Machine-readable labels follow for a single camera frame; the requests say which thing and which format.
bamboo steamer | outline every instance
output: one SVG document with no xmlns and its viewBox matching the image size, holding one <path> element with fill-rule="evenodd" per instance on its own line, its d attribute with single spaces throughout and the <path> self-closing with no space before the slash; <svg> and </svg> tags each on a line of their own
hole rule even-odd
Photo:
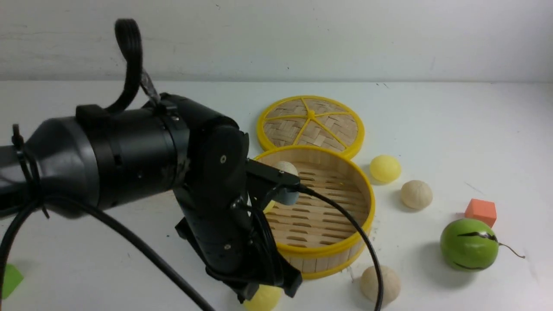
<svg viewBox="0 0 553 311">
<path fill-rule="evenodd" d="M 288 146 L 267 151 L 256 160 L 267 165 L 291 162 L 302 184 L 342 205 L 368 233 L 374 218 L 373 190 L 363 171 L 343 154 L 315 146 Z M 304 279 L 343 270 L 365 247 L 339 211 L 304 194 L 293 206 L 275 203 L 266 217 L 279 252 Z"/>
<path fill-rule="evenodd" d="M 365 130 L 346 105 L 314 95 L 294 96 L 270 105 L 257 121 L 264 150 L 285 146 L 317 146 L 351 159 L 361 149 Z"/>
</svg>

orange block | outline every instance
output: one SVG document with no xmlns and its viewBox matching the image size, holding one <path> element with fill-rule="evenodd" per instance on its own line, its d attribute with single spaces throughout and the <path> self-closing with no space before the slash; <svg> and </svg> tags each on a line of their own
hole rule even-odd
<svg viewBox="0 0 553 311">
<path fill-rule="evenodd" d="M 465 211 L 465 217 L 483 221 L 491 228 L 497 219 L 497 214 L 495 213 L 495 203 L 471 199 L 471 202 L 468 203 L 467 210 Z"/>
</svg>

table surface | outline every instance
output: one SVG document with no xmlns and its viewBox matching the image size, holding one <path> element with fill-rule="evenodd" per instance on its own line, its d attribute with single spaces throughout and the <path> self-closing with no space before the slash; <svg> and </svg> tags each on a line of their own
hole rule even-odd
<svg viewBox="0 0 553 311">
<path fill-rule="evenodd" d="M 107 106 L 121 81 L 0 82 L 0 125 L 8 144 L 11 124 L 29 137 L 50 117 L 76 105 Z M 294 95 L 339 100 L 356 111 L 367 131 L 353 159 L 366 172 L 379 154 L 403 166 L 401 177 L 374 185 L 371 229 L 381 264 L 397 271 L 399 298 L 387 310 L 553 309 L 553 85 L 454 83 L 230 83 L 159 82 L 158 90 L 192 98 L 234 118 L 251 134 L 249 155 L 262 150 L 255 123 L 272 102 Z M 133 106 L 145 101 L 140 95 Z M 410 212 L 398 199 L 403 183 L 420 179 L 434 201 Z M 439 253 L 441 231 L 471 198 L 494 201 L 494 231 L 526 259 L 502 247 L 494 265 L 478 273 L 453 271 Z M 170 193 L 111 209 L 216 310 L 243 310 L 236 296 L 208 277 L 190 245 L 178 237 L 182 217 Z M 0 221 L 3 232 L 11 219 Z M 21 229 L 9 262 L 25 275 L 4 310 L 196 310 L 174 284 L 116 233 L 91 217 L 67 220 L 37 212 Z M 276 310 L 372 310 L 358 277 L 368 252 L 348 269 L 306 281 Z"/>
</svg>

yellow ball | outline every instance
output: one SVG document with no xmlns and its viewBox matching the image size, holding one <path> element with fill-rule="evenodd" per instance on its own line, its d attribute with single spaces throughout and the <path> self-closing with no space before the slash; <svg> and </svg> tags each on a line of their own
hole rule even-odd
<svg viewBox="0 0 553 311">
<path fill-rule="evenodd" d="M 280 287 L 259 285 L 252 300 L 244 300 L 244 307 L 248 311 L 271 311 L 277 306 L 281 295 Z"/>
<path fill-rule="evenodd" d="M 394 157 L 382 154 L 371 161 L 369 170 L 376 180 L 387 184 L 399 177 L 401 165 L 399 165 L 399 161 Z"/>
</svg>

black cable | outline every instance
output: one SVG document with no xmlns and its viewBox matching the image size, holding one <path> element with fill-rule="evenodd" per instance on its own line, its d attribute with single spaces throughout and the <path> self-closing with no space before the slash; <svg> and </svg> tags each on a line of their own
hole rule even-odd
<svg viewBox="0 0 553 311">
<path fill-rule="evenodd" d="M 121 54 L 127 61 L 127 72 L 123 92 L 106 108 L 113 113 L 123 112 L 131 104 L 140 89 L 142 79 L 142 39 L 138 24 L 134 19 L 118 19 L 115 22 L 115 36 Z"/>
<path fill-rule="evenodd" d="M 21 206 L 13 206 L 11 208 L 0 210 L 0 219 L 16 214 L 20 209 Z"/>
<path fill-rule="evenodd" d="M 334 202 L 333 200 L 325 197 L 324 195 L 319 194 L 316 191 L 314 191 L 314 190 L 312 190 L 312 189 L 310 189 L 310 188 L 308 188 L 304 185 L 300 185 L 300 187 L 298 189 L 298 192 L 314 196 L 314 197 L 318 198 L 319 200 L 330 204 L 333 208 L 337 209 L 340 213 L 342 213 L 342 215 L 344 215 L 347 218 L 347 220 L 349 220 L 351 222 L 351 224 L 355 227 L 357 232 L 359 232 L 359 234 L 361 235 L 361 238 L 363 239 L 363 241 L 365 241 L 365 244 L 367 245 L 367 248 L 369 249 L 369 253 L 371 253 L 371 257 L 372 257 L 373 263 L 374 263 L 374 269 L 376 270 L 376 273 L 377 273 L 378 295 L 377 295 L 377 301 L 376 301 L 375 306 L 374 306 L 374 310 L 375 311 L 380 311 L 380 308 L 382 307 L 382 299 L 383 299 L 383 296 L 384 296 L 384 280 L 382 279 L 382 271 L 380 270 L 380 264 L 378 263 L 377 254 L 374 251 L 374 248 L 373 248 L 371 242 L 369 241 L 369 237 L 367 236 L 367 234 L 365 233 L 363 228 L 361 228 L 361 225 L 359 225 L 357 223 L 355 218 L 353 218 L 353 216 L 350 213 L 348 213 L 348 211 L 346 209 L 344 209 L 342 206 L 340 206 L 338 203 Z"/>
<path fill-rule="evenodd" d="M 77 208 L 97 220 L 103 222 L 115 232 L 123 236 L 127 241 L 134 245 L 142 254 L 144 254 L 150 261 L 160 269 L 173 283 L 175 283 L 192 301 L 194 301 L 198 307 L 203 311 L 215 311 L 213 307 L 209 305 L 205 299 L 203 299 L 200 294 L 193 289 L 187 281 L 185 281 L 171 266 L 165 262 L 151 247 L 149 247 L 142 239 L 140 239 L 136 234 L 131 230 L 123 226 L 120 222 L 107 215 L 100 209 L 94 208 L 92 206 L 85 205 L 83 203 L 74 201 L 72 199 L 63 197 L 63 196 L 47 196 L 45 198 L 45 203 L 51 204 L 61 204 L 68 205 L 71 208 Z M 21 209 L 17 214 L 15 219 L 10 224 L 4 238 L 2 238 L 2 243 L 0 245 L 0 292 L 2 289 L 2 284 L 4 280 L 4 271 L 6 268 L 9 251 L 12 247 L 13 241 L 17 231 L 23 224 L 23 222 L 29 217 L 29 215 L 35 210 L 36 202 L 29 204 L 28 206 Z"/>
<path fill-rule="evenodd" d="M 30 214 L 36 209 L 37 201 L 31 201 L 25 204 L 19 213 L 15 216 L 12 223 L 4 233 L 2 243 L 0 243 L 0 293 L 4 286 L 4 273 L 6 272 L 6 265 L 8 264 L 9 251 L 12 249 L 13 241 L 17 232 L 21 228 L 21 225 L 27 220 Z M 2 309 L 2 300 L 0 299 L 0 310 Z"/>
</svg>

